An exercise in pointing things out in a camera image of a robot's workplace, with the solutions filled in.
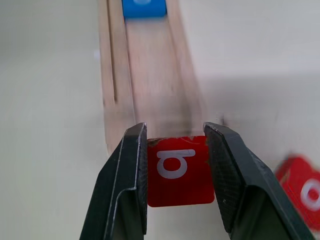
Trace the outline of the long wooden tray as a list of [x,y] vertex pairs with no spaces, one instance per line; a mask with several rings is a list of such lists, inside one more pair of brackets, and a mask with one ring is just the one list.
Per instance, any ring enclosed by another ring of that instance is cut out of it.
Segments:
[[146,123],[149,138],[203,133],[202,95],[179,0],[160,18],[125,19],[121,0],[97,0],[107,152],[126,129]]

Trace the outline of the blue letter o block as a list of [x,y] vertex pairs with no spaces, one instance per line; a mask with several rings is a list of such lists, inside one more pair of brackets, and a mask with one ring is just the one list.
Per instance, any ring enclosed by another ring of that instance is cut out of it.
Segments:
[[132,18],[158,18],[167,13],[166,0],[122,0],[123,16]]

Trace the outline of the red letter o block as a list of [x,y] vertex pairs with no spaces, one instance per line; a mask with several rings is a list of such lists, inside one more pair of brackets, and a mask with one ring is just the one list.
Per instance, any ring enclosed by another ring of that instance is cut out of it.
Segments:
[[320,233],[320,168],[303,155],[290,155],[275,176],[307,226]]

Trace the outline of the red letter b block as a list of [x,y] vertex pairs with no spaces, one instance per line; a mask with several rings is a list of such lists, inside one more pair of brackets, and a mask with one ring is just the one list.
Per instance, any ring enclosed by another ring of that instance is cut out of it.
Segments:
[[215,199],[204,135],[149,139],[147,169],[150,207],[210,204]]

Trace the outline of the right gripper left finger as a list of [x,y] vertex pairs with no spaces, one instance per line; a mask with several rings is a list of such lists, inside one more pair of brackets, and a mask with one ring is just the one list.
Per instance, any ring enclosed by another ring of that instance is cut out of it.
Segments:
[[147,232],[147,126],[128,128],[100,170],[79,240],[144,240]]

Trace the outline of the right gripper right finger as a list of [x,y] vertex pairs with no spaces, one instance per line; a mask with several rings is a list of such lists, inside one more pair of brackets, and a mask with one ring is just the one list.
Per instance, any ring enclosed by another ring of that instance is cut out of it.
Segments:
[[230,240],[316,240],[271,169],[220,124],[205,122],[214,193]]

